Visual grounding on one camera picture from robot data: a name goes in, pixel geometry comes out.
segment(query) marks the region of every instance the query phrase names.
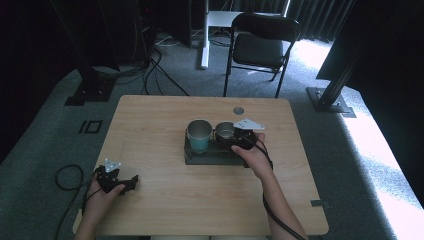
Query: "wooden table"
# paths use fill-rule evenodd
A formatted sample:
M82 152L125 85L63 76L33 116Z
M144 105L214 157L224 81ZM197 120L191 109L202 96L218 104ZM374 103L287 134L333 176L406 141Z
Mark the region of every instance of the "wooden table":
M243 115L233 113L235 107ZM307 234L328 231L290 104L284 99L123 96L97 165L122 163L119 179L140 176L118 197L102 235L270 235L262 188L242 166L186 165L185 129L193 119L213 127L249 118L265 125L274 172ZM78 216L74 230L80 221Z

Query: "white object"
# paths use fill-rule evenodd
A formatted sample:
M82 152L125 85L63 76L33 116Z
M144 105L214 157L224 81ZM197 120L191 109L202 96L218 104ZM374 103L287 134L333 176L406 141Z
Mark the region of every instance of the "white object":
M121 166L120 162L110 161L109 159L105 159L105 169L107 173L112 172L115 169L118 169Z
M251 129L251 130L263 130L265 126L259 123L256 123L248 118L241 120L240 122L234 123L233 125L236 128L240 129Z

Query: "gray carpet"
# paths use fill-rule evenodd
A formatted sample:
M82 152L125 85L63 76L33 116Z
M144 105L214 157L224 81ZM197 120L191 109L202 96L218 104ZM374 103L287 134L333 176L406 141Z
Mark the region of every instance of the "gray carpet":
M154 70L147 78L147 92L143 76L148 70L119 78L108 102L87 102L84 106L64 106L81 80L77 71L57 84L0 165L0 239L54 239L75 193L56 186L56 172L65 165L77 164L84 170L83 181L88 180L122 95L184 95L178 84L191 96L222 96L228 49L211 44L209 68L201 70L201 44L195 42L193 49L188 49L174 43L164 41L157 46L161 52L159 65L172 81ZM330 231L322 239L420 239L417 221L423 222L423 209L360 93L349 88L342 91L356 118L315 112L309 100L306 87L328 85L328 81L315 77L330 47L308 40L296 43L280 93L280 98L291 103L318 192L329 204L325 213ZM156 52L153 59L159 59ZM227 94L272 98L277 82L270 83L268 78L263 73L234 70ZM79 184L79 178L78 171L68 169L60 174L59 181L72 187ZM59 239L73 238L72 225L81 195L66 215Z

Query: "human arm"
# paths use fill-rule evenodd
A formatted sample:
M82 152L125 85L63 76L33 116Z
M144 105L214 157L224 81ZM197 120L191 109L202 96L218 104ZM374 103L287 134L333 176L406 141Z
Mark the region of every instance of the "human arm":
M265 142L265 134L257 133L256 137L258 138L257 145L265 149L263 145ZM238 146L232 146L232 150L246 161L256 177L261 180L265 199L275 216L304 239L307 239L305 230L288 204L265 154L257 147L245 150ZM273 239L296 239L278 225L270 215L268 215L268 222Z
M97 226L109 212L116 197L124 188L125 185L121 184L109 193L105 193L96 178L93 178L87 193L88 199L86 200L84 215L75 233L75 240L93 240L96 238Z

